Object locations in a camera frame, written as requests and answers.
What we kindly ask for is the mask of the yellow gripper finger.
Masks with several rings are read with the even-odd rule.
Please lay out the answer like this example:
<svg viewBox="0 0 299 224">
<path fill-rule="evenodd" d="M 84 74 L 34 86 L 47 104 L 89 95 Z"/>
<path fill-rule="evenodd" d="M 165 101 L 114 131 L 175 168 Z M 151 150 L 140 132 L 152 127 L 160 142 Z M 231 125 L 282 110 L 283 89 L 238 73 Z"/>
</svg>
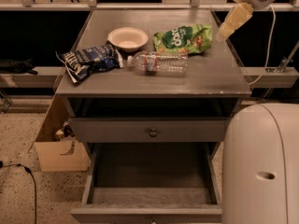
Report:
<svg viewBox="0 0 299 224">
<path fill-rule="evenodd" d="M 225 17 L 224 22 L 221 24 L 219 31 L 216 34 L 216 39 L 219 42 L 226 40 L 252 17 L 252 13 L 253 7 L 251 4 L 236 4 Z"/>
</svg>

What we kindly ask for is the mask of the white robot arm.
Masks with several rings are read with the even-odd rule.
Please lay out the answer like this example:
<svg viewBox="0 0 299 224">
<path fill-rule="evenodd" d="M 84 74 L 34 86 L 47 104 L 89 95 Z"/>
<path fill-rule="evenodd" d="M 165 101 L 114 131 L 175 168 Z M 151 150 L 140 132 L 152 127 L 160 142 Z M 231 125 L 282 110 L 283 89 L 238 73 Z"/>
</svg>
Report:
<svg viewBox="0 0 299 224">
<path fill-rule="evenodd" d="M 299 224 L 299 104 L 248 106 L 222 157 L 222 224 Z"/>
</svg>

